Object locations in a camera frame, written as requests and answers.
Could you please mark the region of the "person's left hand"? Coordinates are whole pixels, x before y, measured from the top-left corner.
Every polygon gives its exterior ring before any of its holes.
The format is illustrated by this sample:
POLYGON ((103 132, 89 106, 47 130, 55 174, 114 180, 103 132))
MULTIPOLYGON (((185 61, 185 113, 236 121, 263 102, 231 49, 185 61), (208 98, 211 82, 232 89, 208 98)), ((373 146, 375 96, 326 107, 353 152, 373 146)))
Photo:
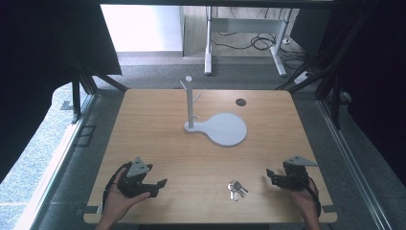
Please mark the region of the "person's left hand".
POLYGON ((132 198, 126 197, 117 187, 123 173, 124 169, 121 169, 118 172, 109 189, 106 201, 103 205, 103 214, 101 216, 100 222, 104 225, 115 224, 126 215, 131 207, 150 197, 149 192, 136 195, 132 198))

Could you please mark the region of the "black curtain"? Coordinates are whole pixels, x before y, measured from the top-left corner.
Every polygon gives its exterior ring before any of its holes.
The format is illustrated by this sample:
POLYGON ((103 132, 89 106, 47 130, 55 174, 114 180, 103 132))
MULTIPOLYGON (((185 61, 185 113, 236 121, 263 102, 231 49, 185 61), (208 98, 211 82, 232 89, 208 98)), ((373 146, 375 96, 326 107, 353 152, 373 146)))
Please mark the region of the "black curtain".
POLYGON ((100 4, 0 0, 0 183, 44 120, 56 89, 81 74, 121 73, 100 4))
MULTIPOLYGON (((340 66, 349 113, 406 186, 406 0, 375 3, 340 66)), ((301 9, 291 37, 323 66, 337 53, 357 13, 301 9)))

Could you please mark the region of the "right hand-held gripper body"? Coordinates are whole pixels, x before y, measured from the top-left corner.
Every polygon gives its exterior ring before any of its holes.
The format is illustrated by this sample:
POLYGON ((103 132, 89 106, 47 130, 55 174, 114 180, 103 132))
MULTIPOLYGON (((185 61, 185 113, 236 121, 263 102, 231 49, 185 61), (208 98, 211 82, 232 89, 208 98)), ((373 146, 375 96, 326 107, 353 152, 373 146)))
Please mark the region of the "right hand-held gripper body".
POLYGON ((287 163, 287 173, 279 175, 280 188, 289 189, 292 191, 302 191, 309 185, 309 176, 307 167, 317 167, 318 164, 308 160, 302 156, 294 156, 284 160, 287 163))

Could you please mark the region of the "aluminium rail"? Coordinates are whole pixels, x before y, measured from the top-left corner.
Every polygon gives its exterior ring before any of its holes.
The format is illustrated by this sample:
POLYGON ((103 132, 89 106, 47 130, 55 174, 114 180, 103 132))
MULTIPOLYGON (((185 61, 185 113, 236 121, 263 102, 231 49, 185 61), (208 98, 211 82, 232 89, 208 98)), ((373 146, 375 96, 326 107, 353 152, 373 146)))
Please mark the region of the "aluminium rail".
POLYGON ((369 210, 372 219, 378 230, 393 230, 392 225, 390 224, 387 215, 385 214, 380 202, 378 201, 374 191, 372 190, 370 184, 368 183, 365 175, 362 173, 356 159, 354 158, 350 146, 348 145, 347 140, 345 139, 342 131, 336 127, 332 122, 330 116, 331 112, 327 106, 327 103, 323 101, 318 101, 323 118, 325 119, 328 129, 332 134, 334 142, 336 143, 342 158, 344 159, 350 175, 369 210))
POLYGON ((37 186, 35 187, 31 199, 26 203, 20 219, 12 230, 32 230, 32 227, 45 203, 48 193, 52 189, 58 172, 61 169, 70 148, 73 146, 74 140, 78 135, 81 126, 86 120, 88 110, 96 99, 96 96, 91 95, 84 97, 83 102, 80 104, 80 111, 82 112, 81 117, 78 118, 76 122, 73 122, 73 119, 70 119, 69 124, 65 126, 63 136, 60 138, 52 157, 49 159, 49 163, 45 168, 37 186))

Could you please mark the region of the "white cabinet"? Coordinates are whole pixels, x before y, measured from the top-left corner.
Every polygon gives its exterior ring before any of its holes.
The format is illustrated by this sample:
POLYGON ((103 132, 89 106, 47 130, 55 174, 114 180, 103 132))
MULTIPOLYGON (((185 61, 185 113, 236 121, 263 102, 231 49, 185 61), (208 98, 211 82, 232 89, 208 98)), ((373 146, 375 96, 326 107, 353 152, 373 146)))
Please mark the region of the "white cabinet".
POLYGON ((180 8, 101 5, 117 52, 182 51, 180 8))

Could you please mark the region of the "white key stand with tray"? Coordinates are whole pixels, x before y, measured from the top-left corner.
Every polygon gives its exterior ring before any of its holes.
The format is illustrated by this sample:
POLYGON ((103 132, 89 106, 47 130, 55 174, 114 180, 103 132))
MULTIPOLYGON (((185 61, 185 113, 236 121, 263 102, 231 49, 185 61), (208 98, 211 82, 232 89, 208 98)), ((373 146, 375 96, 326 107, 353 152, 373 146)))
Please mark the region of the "white key stand with tray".
POLYGON ((200 95, 196 97, 193 95, 192 76, 186 76, 180 83, 186 92, 188 115, 188 120, 184 124, 186 132, 203 134, 223 148, 235 147, 245 140, 248 133, 247 125, 235 113, 217 113, 203 122, 197 122, 198 116, 194 114, 193 106, 200 95))

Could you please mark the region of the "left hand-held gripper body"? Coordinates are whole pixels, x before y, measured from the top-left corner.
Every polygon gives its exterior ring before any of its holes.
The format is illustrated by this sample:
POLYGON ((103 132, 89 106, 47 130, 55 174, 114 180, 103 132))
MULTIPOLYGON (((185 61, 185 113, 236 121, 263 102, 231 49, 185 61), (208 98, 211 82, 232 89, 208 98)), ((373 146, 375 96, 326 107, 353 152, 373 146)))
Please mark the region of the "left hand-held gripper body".
POLYGON ((124 175, 119 179, 118 189, 126 197, 132 198, 143 193, 150 193, 157 197, 159 188, 157 184, 144 184, 143 180, 149 173, 147 164, 137 156, 125 167, 124 175))

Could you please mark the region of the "white-legged desk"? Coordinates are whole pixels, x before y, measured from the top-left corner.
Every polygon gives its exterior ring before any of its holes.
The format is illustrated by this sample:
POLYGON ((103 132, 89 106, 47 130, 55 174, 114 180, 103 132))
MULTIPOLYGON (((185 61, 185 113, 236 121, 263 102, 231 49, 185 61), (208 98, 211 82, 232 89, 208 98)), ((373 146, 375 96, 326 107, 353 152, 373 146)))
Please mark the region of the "white-legged desk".
POLYGON ((213 72, 218 57, 265 53, 280 76, 286 75, 281 51, 294 9, 183 7, 183 55, 202 58, 204 73, 213 72))

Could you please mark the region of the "bunch of silver keys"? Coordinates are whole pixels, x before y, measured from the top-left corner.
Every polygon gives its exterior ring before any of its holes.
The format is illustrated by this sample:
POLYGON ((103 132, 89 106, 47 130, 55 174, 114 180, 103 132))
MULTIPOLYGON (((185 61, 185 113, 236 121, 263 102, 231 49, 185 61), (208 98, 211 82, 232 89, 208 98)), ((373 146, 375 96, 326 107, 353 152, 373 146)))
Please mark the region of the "bunch of silver keys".
POLYGON ((248 190, 245 189, 238 181, 232 180, 228 184, 228 190, 230 192, 230 199, 238 201, 240 197, 245 198, 248 194, 248 190))

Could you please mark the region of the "person's right hand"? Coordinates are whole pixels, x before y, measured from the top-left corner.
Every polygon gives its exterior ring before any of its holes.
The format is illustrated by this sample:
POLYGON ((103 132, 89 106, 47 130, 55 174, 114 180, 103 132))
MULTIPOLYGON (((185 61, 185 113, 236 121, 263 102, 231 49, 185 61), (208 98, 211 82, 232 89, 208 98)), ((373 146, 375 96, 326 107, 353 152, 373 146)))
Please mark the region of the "person's right hand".
POLYGON ((310 220, 319 221, 316 204, 308 190, 302 190, 300 192, 287 190, 287 192, 299 208, 304 222, 310 220))

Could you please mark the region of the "white power strip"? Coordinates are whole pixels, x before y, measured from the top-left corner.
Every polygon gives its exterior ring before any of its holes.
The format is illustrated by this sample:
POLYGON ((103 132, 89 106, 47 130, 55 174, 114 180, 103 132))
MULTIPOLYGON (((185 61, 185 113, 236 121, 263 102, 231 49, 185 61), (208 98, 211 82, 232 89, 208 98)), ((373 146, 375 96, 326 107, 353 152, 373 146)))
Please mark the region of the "white power strip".
POLYGON ((307 71, 304 71, 301 73, 301 75, 299 75, 295 80, 294 83, 295 84, 300 84, 301 82, 305 81, 308 77, 310 77, 311 74, 307 71))

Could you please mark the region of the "black metal stand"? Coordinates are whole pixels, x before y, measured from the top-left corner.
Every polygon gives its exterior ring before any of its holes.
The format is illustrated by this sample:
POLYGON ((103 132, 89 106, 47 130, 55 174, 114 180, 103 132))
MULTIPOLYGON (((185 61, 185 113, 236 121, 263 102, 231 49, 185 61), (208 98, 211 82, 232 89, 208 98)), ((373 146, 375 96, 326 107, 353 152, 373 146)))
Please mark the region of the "black metal stand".
POLYGON ((315 91, 315 96, 318 100, 323 100, 329 93, 332 93, 330 118, 338 127, 341 92, 338 70, 351 43, 366 22, 371 9, 370 6, 336 6, 331 10, 318 11, 308 9, 306 22, 301 20, 301 23, 306 26, 303 27, 303 32, 307 32, 308 39, 316 37, 314 26, 317 23, 325 26, 317 53, 310 54, 304 64, 294 72, 288 81, 278 86, 277 90, 295 93, 315 81, 321 81, 315 91), (294 80, 304 71, 309 72, 311 76, 300 84, 295 84, 294 80))
POLYGON ((99 88, 96 85, 93 77, 96 76, 99 79, 107 82, 118 90, 125 92, 128 87, 113 80, 107 74, 101 71, 96 71, 90 67, 84 67, 79 63, 77 59, 73 61, 74 74, 71 80, 72 85, 72 109, 73 109, 73 119, 72 123, 76 124, 81 118, 81 103, 80 103, 80 89, 83 88, 87 94, 95 95, 99 88))

